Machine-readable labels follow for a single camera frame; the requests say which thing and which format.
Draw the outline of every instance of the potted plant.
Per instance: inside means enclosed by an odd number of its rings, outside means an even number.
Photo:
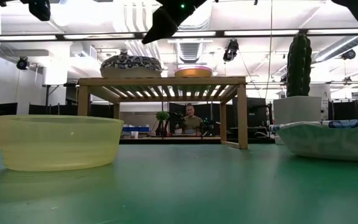
[[[158,128],[155,131],[156,135],[158,136],[167,136],[167,125],[168,125],[168,119],[169,119],[169,113],[166,111],[159,111],[155,114],[155,118],[158,121]]]
[[[293,38],[288,53],[287,97],[273,101],[275,124],[321,120],[321,97],[308,96],[311,73],[310,39]]]

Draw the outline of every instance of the small plant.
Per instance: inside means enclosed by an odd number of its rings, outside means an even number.
[[[155,118],[158,121],[158,128],[155,131],[156,135],[165,137],[167,135],[169,113],[166,111],[159,111],[155,114]]]
[[[159,111],[155,114],[157,121],[166,121],[169,119],[169,113],[166,111]]]
[[[293,38],[288,53],[287,97],[308,96],[311,73],[310,39],[304,34]]]

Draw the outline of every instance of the security camera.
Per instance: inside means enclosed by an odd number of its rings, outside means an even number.
[[[22,71],[28,70],[30,67],[29,59],[27,57],[20,57],[19,61],[16,64],[16,67]]]

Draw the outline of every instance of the white cup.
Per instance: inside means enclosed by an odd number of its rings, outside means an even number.
[[[138,137],[139,137],[139,132],[138,131],[131,131],[131,138],[137,139]]]

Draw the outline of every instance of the white planter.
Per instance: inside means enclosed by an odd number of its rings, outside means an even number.
[[[273,101],[275,124],[321,120],[321,97],[292,96]]]

